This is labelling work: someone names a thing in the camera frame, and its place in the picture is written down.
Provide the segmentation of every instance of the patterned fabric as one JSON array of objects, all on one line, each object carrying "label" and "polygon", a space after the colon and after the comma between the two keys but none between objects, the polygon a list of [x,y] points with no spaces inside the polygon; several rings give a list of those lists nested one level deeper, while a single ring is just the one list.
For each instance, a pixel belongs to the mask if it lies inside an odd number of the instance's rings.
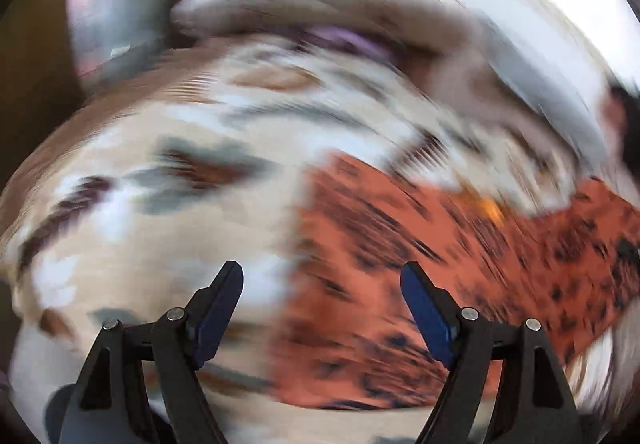
[{"label": "patterned fabric", "polygon": [[[543,116],[578,154],[581,164],[590,167],[600,163],[606,157],[604,140],[593,111],[584,105],[593,103],[603,88],[604,74],[598,63],[585,68],[591,84],[567,81],[561,70],[545,61],[548,52],[545,55],[544,49],[536,53],[538,49],[501,30],[489,18],[479,19],[460,2],[445,2],[455,0],[183,0],[172,10],[172,17],[185,33],[200,38],[238,31],[277,31],[320,47],[331,44],[391,63],[394,59],[404,62],[411,51],[402,43],[428,50],[439,55],[432,60],[438,66],[436,74],[429,74],[421,61],[414,83],[431,98],[445,97],[447,105],[457,111],[466,114],[471,108],[475,119],[518,124],[529,134],[543,129],[540,121],[523,125],[517,117],[522,111],[516,101],[502,100],[504,88],[495,87],[510,88],[521,108]],[[341,26],[362,34],[351,31],[350,38],[326,31],[314,34],[314,30],[328,28],[301,30],[304,24],[330,24],[334,31],[338,29],[335,26]],[[371,35],[378,39],[376,53],[362,48],[363,36],[370,39]],[[583,54],[585,50],[580,51],[580,56]],[[496,106],[499,100],[501,107]]]},{"label": "patterned fabric", "polygon": [[[273,345],[274,391],[284,402],[351,410],[435,401],[447,374],[402,300],[407,261],[489,319],[539,319],[561,364],[638,295],[640,212],[600,180],[584,182],[567,209],[537,217],[414,186],[352,157],[311,180],[302,212],[310,257]],[[499,365],[486,394],[498,377]]]},{"label": "patterned fabric", "polygon": [[[316,425],[321,442],[331,425],[301,410],[296,426],[295,408],[264,392],[269,341],[305,254],[298,208],[309,199],[307,173],[332,153],[531,214],[561,207],[573,189],[561,150],[531,148],[527,136],[436,105],[392,66],[273,35],[184,56],[190,62],[96,98],[25,162],[0,199],[11,206],[0,208],[1,268],[26,322],[82,356],[105,318],[155,320],[227,259],[241,262],[230,329],[248,329],[226,338],[199,375],[229,427],[311,442]],[[391,370],[397,358],[384,355],[380,366]],[[146,377],[161,409],[153,371]],[[427,417],[363,418],[350,435],[403,437]]]}]

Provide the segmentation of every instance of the blue gripper pad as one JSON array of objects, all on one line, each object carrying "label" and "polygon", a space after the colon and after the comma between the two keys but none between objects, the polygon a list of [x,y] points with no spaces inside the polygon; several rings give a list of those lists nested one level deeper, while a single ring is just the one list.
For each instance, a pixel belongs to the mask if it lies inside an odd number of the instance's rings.
[{"label": "blue gripper pad", "polygon": [[[193,333],[190,334],[190,339],[194,342],[193,361],[197,368],[201,368],[216,355],[242,293],[243,282],[242,267],[237,262],[227,261],[211,285],[197,291],[189,302],[187,311],[191,310],[190,314],[198,319],[197,325],[191,327]],[[199,301],[194,302],[200,291],[202,296],[197,298]],[[190,309],[192,302],[196,305]]]},{"label": "blue gripper pad", "polygon": [[404,301],[409,306],[431,356],[449,370],[454,360],[449,345],[457,336],[457,329],[449,326],[440,315],[434,299],[416,273],[422,273],[422,270],[418,267],[414,271],[409,265],[405,265],[400,272],[400,289]]}]

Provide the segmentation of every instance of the orange leopard print fabric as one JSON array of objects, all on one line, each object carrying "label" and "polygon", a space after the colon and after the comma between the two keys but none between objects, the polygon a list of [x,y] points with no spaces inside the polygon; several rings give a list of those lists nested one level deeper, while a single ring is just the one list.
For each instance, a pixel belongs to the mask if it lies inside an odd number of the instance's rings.
[{"label": "orange leopard print fabric", "polygon": [[[447,372],[402,299],[416,260],[461,306],[519,325],[539,319],[562,364],[619,318],[640,288],[640,214],[599,180],[536,218],[415,187],[348,156],[312,175],[302,211],[311,254],[273,345],[274,395],[341,410],[433,404]],[[499,368],[485,394],[495,394]]]}]

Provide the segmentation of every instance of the metal screw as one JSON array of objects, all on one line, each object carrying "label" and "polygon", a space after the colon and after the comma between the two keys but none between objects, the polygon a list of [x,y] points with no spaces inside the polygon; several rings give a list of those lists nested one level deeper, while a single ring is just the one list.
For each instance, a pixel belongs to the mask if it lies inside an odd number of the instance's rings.
[{"label": "metal screw", "polygon": [[461,311],[461,314],[464,319],[468,319],[469,321],[478,319],[478,311],[473,307],[465,307]]},{"label": "metal screw", "polygon": [[525,325],[531,330],[540,330],[542,328],[540,322],[535,318],[528,318],[525,322]]},{"label": "metal screw", "polygon": [[106,319],[102,322],[102,328],[105,330],[111,330],[118,326],[119,320],[116,319]]},{"label": "metal screw", "polygon": [[182,307],[174,307],[166,312],[166,316],[171,321],[176,321],[184,316],[184,309]]}]

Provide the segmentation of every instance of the purple object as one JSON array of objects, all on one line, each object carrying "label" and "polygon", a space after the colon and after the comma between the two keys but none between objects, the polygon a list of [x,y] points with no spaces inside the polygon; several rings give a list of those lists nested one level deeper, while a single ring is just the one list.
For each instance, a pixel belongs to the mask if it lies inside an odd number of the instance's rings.
[{"label": "purple object", "polygon": [[352,30],[335,26],[311,26],[305,28],[303,33],[304,40],[310,44],[395,65],[396,57],[390,47]]}]

